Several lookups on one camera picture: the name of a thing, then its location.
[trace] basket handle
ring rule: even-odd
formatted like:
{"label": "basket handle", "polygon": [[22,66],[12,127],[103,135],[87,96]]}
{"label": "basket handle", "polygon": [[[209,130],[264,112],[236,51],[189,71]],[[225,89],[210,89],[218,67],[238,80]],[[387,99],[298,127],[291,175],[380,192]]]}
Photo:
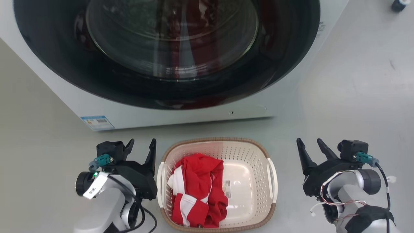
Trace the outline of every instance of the basket handle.
{"label": "basket handle", "polygon": [[274,167],[274,164],[270,158],[267,158],[269,161],[269,165],[267,167],[267,173],[269,175],[269,184],[271,184],[270,187],[270,198],[273,198],[273,203],[276,203],[277,200],[277,175],[276,175],[276,169]]}
{"label": "basket handle", "polygon": [[158,167],[158,172],[157,172],[157,175],[156,175],[156,188],[158,190],[158,192],[156,193],[156,198],[158,200],[158,205],[159,205],[160,208],[164,207],[162,202],[165,199],[165,196],[163,195],[164,193],[162,192],[163,186],[162,186],[162,183],[161,183],[162,174],[164,173],[164,170],[165,170],[164,162],[161,162],[161,164]]}

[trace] black cable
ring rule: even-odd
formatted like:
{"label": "black cable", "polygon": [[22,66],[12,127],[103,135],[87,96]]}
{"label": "black cable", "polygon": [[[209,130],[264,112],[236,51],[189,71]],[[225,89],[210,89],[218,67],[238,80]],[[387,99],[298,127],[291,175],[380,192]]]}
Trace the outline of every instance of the black cable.
{"label": "black cable", "polygon": [[[111,175],[108,175],[108,178],[111,179],[111,180],[113,180],[115,183],[119,184],[123,189],[125,189],[127,192],[129,192],[129,194],[135,199],[135,201],[137,203],[140,202],[140,200],[138,199],[138,197],[136,197],[134,195],[134,193],[128,187],[126,187],[125,184],[123,184],[121,181],[117,180],[116,178],[112,177]],[[155,230],[156,226],[157,226],[157,221],[155,219],[155,216],[149,210],[147,210],[146,208],[144,208],[143,206],[141,206],[140,209],[141,209],[141,211],[144,210],[145,212],[147,212],[154,219],[155,225],[149,231],[149,233],[152,233]],[[144,215],[144,212],[142,212],[142,220],[141,220],[141,223],[139,223],[138,225],[136,225],[135,227],[133,227],[131,229],[119,231],[117,233],[127,233],[127,232],[130,232],[130,231],[136,230],[138,227],[140,227],[142,225],[142,223],[144,223],[144,219],[145,219],[145,215]]]}
{"label": "black cable", "polygon": [[[390,199],[390,189],[388,188],[387,177],[385,176],[383,168],[378,163],[375,163],[375,165],[377,165],[378,169],[380,170],[381,174],[383,175],[384,182],[385,182],[385,188],[387,190],[388,210],[390,210],[390,208],[391,208],[391,199]],[[385,219],[387,220],[387,233],[390,233],[390,219],[388,218],[388,216]]]}

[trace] white plastic basket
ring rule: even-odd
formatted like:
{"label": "white plastic basket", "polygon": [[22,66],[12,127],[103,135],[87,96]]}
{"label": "white plastic basket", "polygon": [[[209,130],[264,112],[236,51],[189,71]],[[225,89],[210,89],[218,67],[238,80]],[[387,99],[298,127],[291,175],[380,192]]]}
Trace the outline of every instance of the white plastic basket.
{"label": "white plastic basket", "polygon": [[[172,189],[166,181],[175,164],[185,156],[202,153],[224,161],[223,183],[229,181],[227,217],[219,228],[189,228],[171,221]],[[157,174],[157,199],[164,219],[173,228],[187,232],[229,232],[258,228],[274,213],[277,176],[266,150],[244,138],[203,138],[179,142],[164,155]]]}

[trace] gray floor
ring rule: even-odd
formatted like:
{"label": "gray floor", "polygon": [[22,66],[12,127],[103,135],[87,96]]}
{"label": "gray floor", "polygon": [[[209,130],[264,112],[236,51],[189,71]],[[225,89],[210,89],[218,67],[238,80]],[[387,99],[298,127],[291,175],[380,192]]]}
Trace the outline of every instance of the gray floor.
{"label": "gray floor", "polygon": [[[414,5],[399,15],[392,0],[351,0],[299,88],[300,101],[275,119],[161,126],[92,132],[0,41],[0,232],[71,232],[90,201],[76,196],[74,183],[87,170],[102,141],[135,139],[130,159],[143,162],[152,138],[157,162],[173,143],[199,137],[252,138],[270,152],[279,179],[271,221],[254,232],[332,233],[322,208],[304,195],[295,139],[301,137],[314,161],[323,155],[318,137],[332,148],[342,139],[370,145],[391,184],[391,210],[401,232],[411,232],[414,202],[410,144],[414,141]],[[385,191],[376,195],[384,206]],[[156,201],[155,232],[173,231]],[[150,220],[140,231],[147,232]]]}

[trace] red clothing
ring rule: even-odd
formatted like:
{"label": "red clothing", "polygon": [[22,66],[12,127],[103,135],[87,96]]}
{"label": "red clothing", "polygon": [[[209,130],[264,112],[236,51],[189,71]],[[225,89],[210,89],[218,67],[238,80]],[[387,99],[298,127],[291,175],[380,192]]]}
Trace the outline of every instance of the red clothing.
{"label": "red clothing", "polygon": [[185,193],[178,191],[171,219],[185,226],[218,228],[227,215],[229,204],[222,190],[223,161],[195,154],[184,157],[176,168],[179,170],[174,172],[175,182],[179,182],[177,179],[181,179],[182,172]]}

